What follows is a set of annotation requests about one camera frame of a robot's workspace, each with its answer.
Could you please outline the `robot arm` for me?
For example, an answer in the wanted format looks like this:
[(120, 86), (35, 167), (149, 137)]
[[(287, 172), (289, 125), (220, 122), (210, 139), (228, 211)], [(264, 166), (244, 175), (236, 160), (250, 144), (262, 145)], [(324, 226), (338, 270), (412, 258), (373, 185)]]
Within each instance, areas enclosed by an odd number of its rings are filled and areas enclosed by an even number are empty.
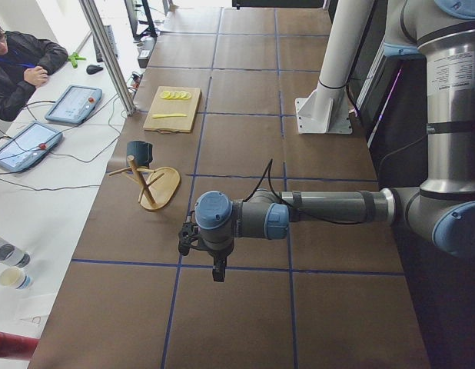
[(225, 278), (236, 238), (283, 239), (290, 223), (402, 224), (442, 251), (475, 257), (475, 1), (391, 1), (387, 56), (427, 61), (427, 179), (417, 187), (370, 191), (255, 188), (243, 200), (201, 195), (179, 232), (178, 250), (212, 256)]

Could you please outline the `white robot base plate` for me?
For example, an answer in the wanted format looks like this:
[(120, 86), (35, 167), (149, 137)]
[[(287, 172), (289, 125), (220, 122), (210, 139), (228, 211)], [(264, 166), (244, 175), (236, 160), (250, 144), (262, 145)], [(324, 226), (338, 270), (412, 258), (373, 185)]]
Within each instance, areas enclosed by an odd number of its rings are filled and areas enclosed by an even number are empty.
[(317, 87), (295, 99), (300, 134), (352, 133), (347, 84), (373, 6), (373, 1), (337, 3)]

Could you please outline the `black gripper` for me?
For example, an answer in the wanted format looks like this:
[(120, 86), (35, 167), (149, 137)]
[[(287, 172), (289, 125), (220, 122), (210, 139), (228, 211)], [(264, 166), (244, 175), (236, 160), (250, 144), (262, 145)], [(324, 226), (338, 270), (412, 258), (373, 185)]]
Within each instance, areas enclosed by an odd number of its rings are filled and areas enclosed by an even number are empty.
[(234, 250), (233, 241), (225, 242), (223, 248), (211, 248), (210, 244), (202, 237), (198, 225), (191, 221), (183, 223), (178, 233), (178, 239), (178, 252), (182, 256), (188, 256), (190, 250), (193, 249), (207, 252), (210, 256), (214, 257), (212, 268), (213, 280), (224, 282), (227, 267), (226, 257)]

